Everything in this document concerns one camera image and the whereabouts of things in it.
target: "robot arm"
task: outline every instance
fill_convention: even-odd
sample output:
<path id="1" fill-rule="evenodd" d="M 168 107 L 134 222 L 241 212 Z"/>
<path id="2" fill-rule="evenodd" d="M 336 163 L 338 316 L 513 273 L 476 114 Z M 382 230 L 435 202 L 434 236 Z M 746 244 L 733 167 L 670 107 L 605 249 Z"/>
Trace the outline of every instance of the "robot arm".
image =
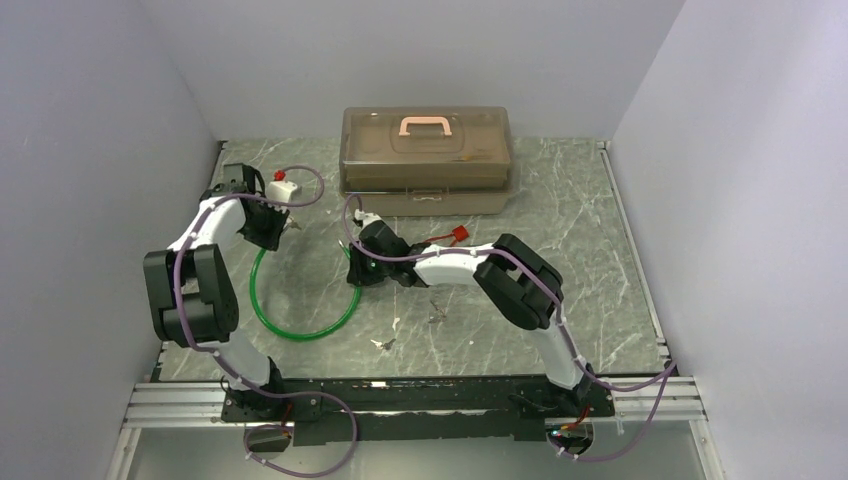
<path id="1" fill-rule="evenodd" d="M 232 244 L 236 234 L 241 234 L 251 243 L 276 250 L 280 236 L 290 223 L 288 210 L 254 200 L 233 198 L 216 206 L 198 232 L 192 233 L 192 227 L 201 214 L 224 195 L 258 194 L 271 200 L 289 202 L 298 187 L 278 173 L 266 189 L 259 172 L 243 164 L 226 165 L 223 174 L 223 182 L 203 194 L 195 219 L 180 238 L 168 249 L 150 252 L 144 258 L 153 327 L 161 340 L 174 341 L 181 347 L 188 346 L 176 308 L 173 274 L 177 252 L 189 239 L 191 243 L 182 262 L 181 282 L 183 304 L 195 341 L 202 347 L 214 348 L 216 355 L 221 356 L 244 379 L 263 386 L 269 392 L 281 392 L 282 378 L 274 362 L 236 330 L 238 301 L 221 249 Z M 238 379 L 228 380 L 236 402 L 250 403 L 258 412 L 269 415 L 279 408 L 280 402 L 250 391 Z"/>
<path id="2" fill-rule="evenodd" d="M 357 211 L 354 221 L 361 226 L 359 240 L 378 255 L 415 256 L 444 249 L 429 243 L 407 244 L 375 214 Z M 516 267 L 498 255 L 442 253 L 409 262 L 380 262 L 351 247 L 347 281 L 368 286 L 386 277 L 405 287 L 440 284 L 479 285 L 500 312 L 527 335 L 539 349 L 545 373 L 575 405 L 582 403 L 591 385 L 575 365 L 562 333 L 557 327 L 556 308 L 544 292 L 525 274 L 510 274 Z M 548 262 L 514 235 L 503 234 L 497 241 L 472 248 L 469 252 L 503 250 L 518 258 L 545 286 L 562 299 L 562 276 Z M 585 360 L 581 362 L 591 369 Z"/>

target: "table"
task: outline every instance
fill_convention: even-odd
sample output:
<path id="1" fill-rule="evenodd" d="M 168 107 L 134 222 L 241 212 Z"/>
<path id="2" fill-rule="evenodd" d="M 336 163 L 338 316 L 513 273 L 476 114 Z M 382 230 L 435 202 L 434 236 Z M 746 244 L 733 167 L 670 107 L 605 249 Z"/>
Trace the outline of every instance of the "table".
<path id="1" fill-rule="evenodd" d="M 258 276 L 258 295 L 269 318 L 295 332 L 333 323 L 351 288 L 338 245 L 342 198 L 338 194 L 338 139 L 230 141 L 221 165 L 243 162 L 270 180 L 295 163 L 316 167 L 327 191 L 315 205 L 292 212 L 302 230 L 286 232 Z M 564 310 L 581 353 L 597 372 L 650 373 L 662 369 L 657 334 L 610 178 L 593 139 L 516 138 L 519 187 L 499 215 L 389 218 L 410 243 L 464 225 L 466 245 L 512 233 L 557 268 Z M 313 194 L 307 173 L 287 177 Z M 284 377 L 420 377 L 542 373 L 538 352 L 524 332 L 504 319 L 478 287 L 403 288 L 387 280 L 364 289 L 354 317 L 323 339 L 298 343 L 274 336 L 259 322 L 248 296 L 258 248 L 237 241 L 224 259 L 239 300 L 240 326 L 274 359 Z M 221 377 L 207 355 L 170 346 L 160 380 Z"/>

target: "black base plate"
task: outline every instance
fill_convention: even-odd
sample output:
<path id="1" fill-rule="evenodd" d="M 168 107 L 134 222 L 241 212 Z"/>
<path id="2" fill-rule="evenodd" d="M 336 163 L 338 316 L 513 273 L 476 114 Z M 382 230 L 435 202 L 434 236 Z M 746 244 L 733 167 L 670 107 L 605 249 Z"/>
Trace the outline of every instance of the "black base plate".
<path id="1" fill-rule="evenodd" d="M 544 440 L 544 419 L 576 417 L 582 406 L 554 397 L 544 375 L 284 380 L 286 392 L 323 391 L 357 413 L 360 440 L 507 437 Z M 609 392 L 593 385 L 590 417 L 615 414 Z M 404 412 L 395 415 L 380 412 Z M 225 405 L 224 422 L 267 422 L 248 409 Z M 292 399 L 295 445 L 350 440 L 350 419 L 320 397 Z"/>

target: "red connector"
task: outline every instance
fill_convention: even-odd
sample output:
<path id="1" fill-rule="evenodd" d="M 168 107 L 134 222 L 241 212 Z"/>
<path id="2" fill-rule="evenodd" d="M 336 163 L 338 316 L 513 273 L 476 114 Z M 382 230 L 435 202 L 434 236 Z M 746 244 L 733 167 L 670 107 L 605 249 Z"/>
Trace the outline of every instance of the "red connector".
<path id="1" fill-rule="evenodd" d="M 459 243 L 466 238 L 468 238 L 468 230 L 462 225 L 451 230 L 453 232 L 453 236 L 456 239 L 456 243 Z"/>
<path id="2" fill-rule="evenodd" d="M 459 243 L 459 242 L 461 242 L 461 241 L 465 240 L 466 238 L 468 238 L 468 230 L 467 230 L 465 227 L 463 227 L 462 225 L 460 225 L 460 226 L 458 226 L 458 227 L 454 228 L 453 230 L 451 230 L 451 234 L 450 234 L 450 235 L 442 235 L 442 236 L 440 236 L 440 237 L 432 237 L 432 238 L 428 238 L 427 240 L 424 240 L 424 242 L 425 242 L 425 243 L 433 243 L 433 242 L 435 242 L 436 240 L 444 240 L 444 239 L 446 239 L 446 238 L 451 238 L 451 237 L 453 237 L 453 241 L 451 242 L 451 245 L 450 245 L 450 246 L 451 246 L 451 247 L 453 247 L 453 246 L 455 246 L 457 243 Z"/>

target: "box lid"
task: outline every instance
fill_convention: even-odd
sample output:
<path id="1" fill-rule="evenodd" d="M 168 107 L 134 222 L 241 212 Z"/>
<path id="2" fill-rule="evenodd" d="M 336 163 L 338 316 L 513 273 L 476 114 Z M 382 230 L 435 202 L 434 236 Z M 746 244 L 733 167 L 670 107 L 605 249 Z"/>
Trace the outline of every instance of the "box lid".
<path id="1" fill-rule="evenodd" d="M 503 189 L 512 164 L 501 107 L 348 108 L 343 189 Z"/>

